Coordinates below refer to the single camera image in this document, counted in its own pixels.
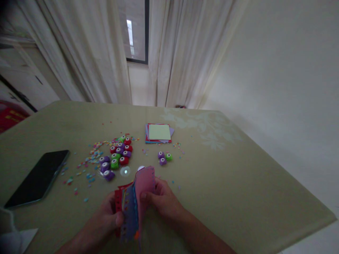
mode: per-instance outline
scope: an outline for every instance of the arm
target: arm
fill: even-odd
[[[123,213],[115,213],[114,192],[111,192],[79,233],[55,254],[98,253],[123,222]]]
[[[145,192],[141,199],[153,204],[161,216],[180,234],[194,253],[236,254],[205,227],[177,200],[167,182],[155,178],[155,194]]]

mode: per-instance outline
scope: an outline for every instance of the smartphone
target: smartphone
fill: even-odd
[[[69,150],[45,153],[5,204],[5,208],[42,199],[52,186],[69,153]]]

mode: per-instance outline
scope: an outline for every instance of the person's right hand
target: person's right hand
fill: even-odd
[[[155,194],[151,192],[141,193],[141,200],[155,206],[157,211],[166,220],[180,218],[186,211],[180,204],[167,182],[155,178]]]

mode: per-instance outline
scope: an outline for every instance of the window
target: window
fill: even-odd
[[[118,0],[127,61],[148,64],[149,0]]]

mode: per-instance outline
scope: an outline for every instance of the floral pattern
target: floral pattern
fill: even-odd
[[[187,120],[177,116],[180,109],[164,108],[165,121],[176,123],[176,128],[194,128],[200,133],[202,144],[214,150],[224,150],[226,142],[243,141],[234,124],[219,111],[205,111],[198,115],[191,115],[186,111]]]

